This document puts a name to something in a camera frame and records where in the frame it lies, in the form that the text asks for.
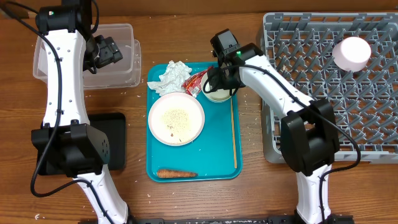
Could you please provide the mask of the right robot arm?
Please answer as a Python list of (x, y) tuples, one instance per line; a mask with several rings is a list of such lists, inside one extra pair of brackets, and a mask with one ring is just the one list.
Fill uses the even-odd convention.
[(296, 173), (299, 223), (330, 223), (328, 177), (339, 149), (335, 115), (327, 100), (293, 87), (254, 44), (213, 44), (218, 67), (210, 70), (211, 91), (253, 89), (280, 120), (280, 151)]

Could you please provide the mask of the pink plastic bowl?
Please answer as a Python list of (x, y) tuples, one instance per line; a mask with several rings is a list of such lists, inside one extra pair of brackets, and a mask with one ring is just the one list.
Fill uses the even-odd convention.
[(358, 72), (370, 59), (371, 46), (360, 37), (348, 37), (335, 45), (332, 56), (338, 68)]

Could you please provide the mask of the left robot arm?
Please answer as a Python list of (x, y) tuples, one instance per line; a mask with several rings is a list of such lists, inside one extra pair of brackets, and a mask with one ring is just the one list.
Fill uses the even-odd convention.
[(40, 8), (36, 15), (48, 74), (42, 126), (31, 132), (39, 153), (34, 176), (46, 165), (59, 169), (82, 188), (99, 223), (132, 223), (109, 171), (109, 139), (91, 125), (85, 107), (83, 72), (94, 74), (122, 59), (111, 38), (95, 36), (98, 13), (94, 1), (63, 1)]

